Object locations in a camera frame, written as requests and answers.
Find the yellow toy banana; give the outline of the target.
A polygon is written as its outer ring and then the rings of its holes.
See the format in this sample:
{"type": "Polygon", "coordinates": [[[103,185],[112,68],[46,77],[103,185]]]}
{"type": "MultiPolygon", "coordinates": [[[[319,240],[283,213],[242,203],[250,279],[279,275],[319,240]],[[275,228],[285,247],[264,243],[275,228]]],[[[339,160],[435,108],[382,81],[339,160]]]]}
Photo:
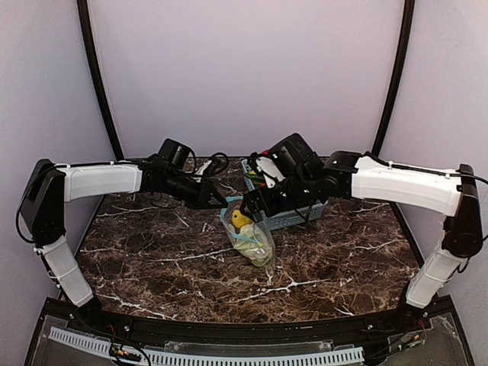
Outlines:
{"type": "Polygon", "coordinates": [[[231,216],[231,223],[236,230],[240,231],[244,226],[253,224],[253,221],[242,214],[240,209],[235,209],[231,216]]]}

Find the clear zip top bag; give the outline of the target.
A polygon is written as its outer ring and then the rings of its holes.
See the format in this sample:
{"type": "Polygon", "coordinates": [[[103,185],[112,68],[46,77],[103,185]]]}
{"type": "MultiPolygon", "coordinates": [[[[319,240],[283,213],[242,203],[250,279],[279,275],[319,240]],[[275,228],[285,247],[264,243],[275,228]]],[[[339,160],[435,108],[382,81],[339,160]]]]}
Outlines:
{"type": "Polygon", "coordinates": [[[227,207],[220,210],[220,222],[231,246],[271,278],[275,272],[275,241],[265,221],[255,222],[241,214],[242,199],[243,196],[226,198],[227,207]]]}

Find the white toy cauliflower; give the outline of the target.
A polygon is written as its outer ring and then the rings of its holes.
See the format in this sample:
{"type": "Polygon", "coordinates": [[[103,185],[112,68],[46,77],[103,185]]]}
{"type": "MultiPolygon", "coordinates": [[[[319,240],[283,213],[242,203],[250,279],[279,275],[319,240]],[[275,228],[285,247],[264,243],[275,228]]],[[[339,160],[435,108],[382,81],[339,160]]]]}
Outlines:
{"type": "Polygon", "coordinates": [[[244,226],[231,237],[233,248],[257,267],[267,265],[274,256],[274,243],[268,232],[256,223],[244,226]]]}

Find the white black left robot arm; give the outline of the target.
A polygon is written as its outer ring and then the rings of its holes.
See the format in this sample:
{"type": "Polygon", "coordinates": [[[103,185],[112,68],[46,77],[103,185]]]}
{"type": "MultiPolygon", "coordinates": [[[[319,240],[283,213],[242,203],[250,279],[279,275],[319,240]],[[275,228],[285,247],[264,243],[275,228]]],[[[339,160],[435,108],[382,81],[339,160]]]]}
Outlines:
{"type": "Polygon", "coordinates": [[[100,308],[69,247],[65,205],[86,197],[118,193],[167,194],[193,210],[223,209],[226,199],[212,177],[220,170],[207,165],[184,170],[193,150],[166,139],[147,158],[110,162],[55,164],[41,159],[34,166],[20,200],[15,220],[23,221],[47,272],[67,300],[77,309],[100,308]]]}

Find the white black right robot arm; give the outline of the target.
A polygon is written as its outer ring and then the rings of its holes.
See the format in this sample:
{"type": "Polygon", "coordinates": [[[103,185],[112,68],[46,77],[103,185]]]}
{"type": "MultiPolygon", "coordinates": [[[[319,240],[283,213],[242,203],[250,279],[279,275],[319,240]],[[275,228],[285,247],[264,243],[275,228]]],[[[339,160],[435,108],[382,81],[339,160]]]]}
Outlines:
{"type": "Polygon", "coordinates": [[[451,276],[483,247],[486,237],[477,182],[470,165],[427,169],[384,161],[371,152],[336,151],[323,161],[298,133],[248,164],[269,183],[243,196],[240,211],[260,221],[331,197],[379,200],[433,210],[445,216],[445,236],[409,282],[405,302],[423,309],[451,276]]]}

